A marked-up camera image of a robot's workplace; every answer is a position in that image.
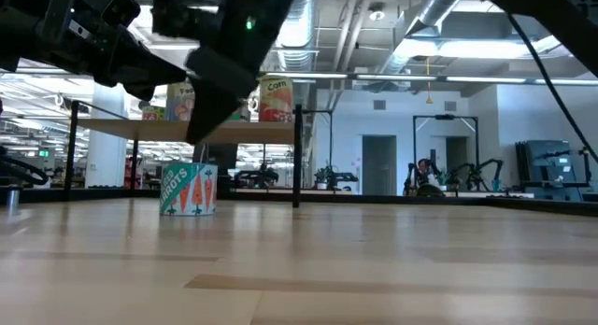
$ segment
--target wooden floor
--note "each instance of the wooden floor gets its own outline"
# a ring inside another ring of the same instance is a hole
[[[151,199],[0,216],[0,324],[598,324],[598,219]]]

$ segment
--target ceiling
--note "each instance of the ceiling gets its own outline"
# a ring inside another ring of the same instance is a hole
[[[330,72],[333,70],[333,62],[337,50],[338,39],[341,35],[340,27],[343,21],[353,16],[357,19],[360,12],[360,2],[358,0],[355,13],[348,12],[346,9],[349,0],[316,0],[314,13],[314,33],[310,44],[303,48],[295,50],[304,50],[315,53],[312,71]],[[402,13],[407,15],[410,11],[419,9],[420,0],[371,0],[372,3],[380,3],[380,8],[385,17],[379,21],[372,21],[368,17],[364,18],[362,28],[360,29],[357,42],[349,57],[348,71],[353,72],[356,69],[365,69],[369,72],[377,72],[395,51],[400,43],[401,36],[397,34]],[[476,39],[475,32],[479,32],[480,38],[487,39],[492,32],[497,34],[498,28],[504,24],[503,14],[496,13],[496,7],[489,3],[480,3],[479,0],[462,0],[462,2],[453,10],[448,18],[443,22],[441,42],[454,40],[455,35],[466,34],[469,40]],[[526,21],[529,30],[541,34],[546,32],[537,27],[534,21]],[[141,8],[141,14],[131,25],[129,30],[141,42],[143,42],[155,54],[165,58],[167,61],[183,66],[185,58],[191,49],[196,48],[196,43],[188,39],[171,39],[151,32],[152,18],[150,6],[145,5]],[[352,30],[358,29],[354,24],[349,28],[349,34]],[[349,48],[343,48],[343,53],[347,55]],[[280,69],[280,61],[277,53],[278,49],[273,49],[266,58],[263,70],[273,71]],[[557,47],[551,49],[551,52],[542,53],[545,57],[545,64],[548,71],[554,77],[572,78],[577,77],[587,70],[575,59],[567,55],[566,49]],[[45,67],[44,64],[37,64],[29,61],[22,61],[21,67]],[[523,76],[539,77],[539,73],[533,61],[528,59],[476,59],[476,58],[455,58],[455,57],[416,57],[409,60],[406,69],[411,74],[430,74],[430,75],[455,75],[455,76]],[[318,88],[328,88],[327,83],[318,82]],[[433,83],[431,86],[435,91],[461,91],[466,92],[472,88],[467,83]],[[426,82],[411,82],[408,89],[404,92],[419,92],[428,88]],[[0,97],[5,104],[6,113],[13,115],[35,115],[35,116],[53,116],[66,117],[69,111],[56,105],[56,94],[61,93],[65,96],[73,97],[79,100],[91,102],[93,94],[93,82],[87,78],[49,78],[47,76],[24,76],[4,74],[0,78]],[[163,105],[165,102],[166,89],[158,88],[156,91],[154,104]],[[139,119],[141,112],[138,110],[138,100],[129,97],[130,114],[132,119]],[[53,135],[65,136],[67,127],[65,122],[60,120],[34,120],[49,133]],[[26,128],[20,123],[18,128]],[[4,124],[2,134],[13,134],[14,124]],[[79,140],[81,155],[86,151],[87,133],[81,132]],[[185,158],[189,156],[189,147],[185,145],[162,147],[163,150],[178,149],[184,152]]]

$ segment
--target wooden shelf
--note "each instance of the wooden shelf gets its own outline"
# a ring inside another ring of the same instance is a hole
[[[171,120],[91,120],[80,119],[78,125],[127,139],[156,142],[184,142],[186,121]],[[279,122],[225,122],[205,143],[293,144],[294,124]]]

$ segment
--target column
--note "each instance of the column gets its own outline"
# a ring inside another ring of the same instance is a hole
[[[124,117],[129,116],[129,106],[124,88],[95,84],[93,104]],[[92,119],[116,119],[101,110],[92,109]],[[85,187],[123,186],[127,140],[110,134],[90,131]]]

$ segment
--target doorway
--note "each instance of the doorway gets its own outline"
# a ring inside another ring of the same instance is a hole
[[[447,172],[450,172],[457,167],[469,163],[467,158],[468,151],[468,137],[447,137]],[[459,171],[459,179],[465,181],[467,179],[469,170],[463,168]],[[462,183],[460,190],[464,190],[465,184]]]
[[[363,137],[363,195],[396,195],[396,135]]]

